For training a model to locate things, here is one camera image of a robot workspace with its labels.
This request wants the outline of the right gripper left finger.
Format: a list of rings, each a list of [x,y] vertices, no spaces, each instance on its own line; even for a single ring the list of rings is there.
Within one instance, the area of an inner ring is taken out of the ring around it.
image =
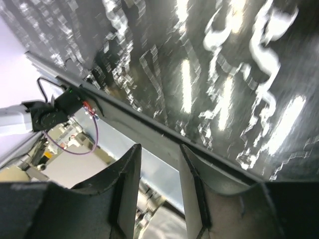
[[[140,144],[71,189],[52,182],[0,185],[3,239],[131,239],[141,172]]]

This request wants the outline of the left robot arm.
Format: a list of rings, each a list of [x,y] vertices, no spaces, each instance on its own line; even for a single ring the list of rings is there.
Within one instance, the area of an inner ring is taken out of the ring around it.
[[[0,134],[14,135],[46,131],[65,123],[83,107],[83,100],[67,90],[50,103],[23,102],[0,110]]]

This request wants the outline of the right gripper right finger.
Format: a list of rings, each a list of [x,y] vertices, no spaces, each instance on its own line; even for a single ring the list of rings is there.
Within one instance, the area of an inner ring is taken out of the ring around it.
[[[250,187],[224,177],[180,146],[179,174],[190,239],[316,239],[317,182]]]

